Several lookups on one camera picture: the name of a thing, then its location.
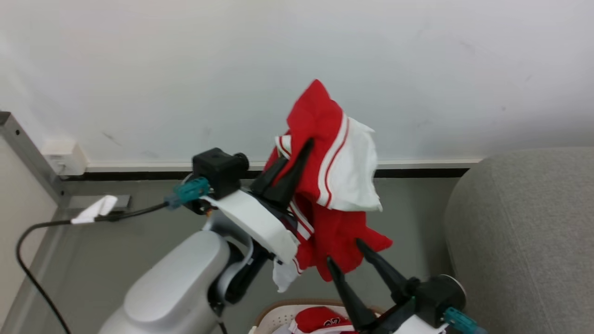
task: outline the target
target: white panel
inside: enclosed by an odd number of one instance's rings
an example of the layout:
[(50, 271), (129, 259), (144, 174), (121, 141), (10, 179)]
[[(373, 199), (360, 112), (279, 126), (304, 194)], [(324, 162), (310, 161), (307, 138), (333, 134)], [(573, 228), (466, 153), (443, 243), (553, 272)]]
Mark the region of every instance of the white panel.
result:
[[(24, 278), (15, 258), (17, 239), (34, 223), (52, 219), (56, 203), (0, 136), (0, 328)], [(45, 231), (34, 231), (23, 244), (30, 264)]]
[(264, 161), (314, 78), (380, 160), (592, 145), (592, 17), (581, 0), (6, 0), (0, 100), (92, 165)]

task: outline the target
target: gray sofa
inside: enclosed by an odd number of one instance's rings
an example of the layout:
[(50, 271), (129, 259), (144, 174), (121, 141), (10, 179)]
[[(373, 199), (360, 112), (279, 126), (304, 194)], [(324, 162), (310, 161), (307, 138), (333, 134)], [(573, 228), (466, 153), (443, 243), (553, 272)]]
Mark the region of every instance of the gray sofa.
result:
[(494, 156), (454, 189), (445, 234), (490, 334), (594, 333), (594, 149)]

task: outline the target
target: laundry basket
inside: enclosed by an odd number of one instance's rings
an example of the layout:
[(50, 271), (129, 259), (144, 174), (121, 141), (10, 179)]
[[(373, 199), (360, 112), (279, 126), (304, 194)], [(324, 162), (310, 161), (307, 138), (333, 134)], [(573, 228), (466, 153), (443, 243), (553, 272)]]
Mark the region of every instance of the laundry basket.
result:
[[(249, 334), (272, 334), (280, 326), (291, 323), (299, 312), (306, 308), (318, 306), (326, 306), (341, 316), (348, 317), (342, 302), (337, 300), (293, 299), (279, 301), (260, 313)], [(376, 307), (371, 307), (371, 310), (378, 316), (383, 313)]]

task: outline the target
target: gray floor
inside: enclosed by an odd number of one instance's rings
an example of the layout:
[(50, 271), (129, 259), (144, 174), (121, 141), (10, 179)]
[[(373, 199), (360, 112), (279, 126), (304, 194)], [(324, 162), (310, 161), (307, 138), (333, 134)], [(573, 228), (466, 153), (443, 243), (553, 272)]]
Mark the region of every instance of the gray floor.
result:
[[(382, 255), (404, 275), (425, 279), (438, 273), (451, 273), (441, 216), (456, 182), (453, 178), (376, 180), (384, 211), (370, 213), (368, 225), (394, 241)], [(160, 203), (174, 184), (172, 181), (73, 182), (69, 186), (75, 194), (131, 194), (134, 209), (141, 209)], [(64, 243), (71, 245), (61, 245), (64, 251), (57, 252), (50, 268), (67, 267), (55, 299), (72, 332), (96, 333), (121, 305), (128, 288), (203, 224), (202, 216), (178, 209), (124, 222), (70, 227)], [(368, 305), (391, 306), (387, 288), (371, 266), (364, 263), (348, 274), (347, 279)], [(224, 320), (229, 333), (246, 334), (261, 310), (288, 298), (337, 298), (337, 293), (332, 283), (324, 282), (315, 269), (310, 269), (287, 292), (278, 294), (268, 263), (245, 298), (226, 310)], [(53, 317), (39, 321), (44, 322), (43, 333), (62, 333)]]

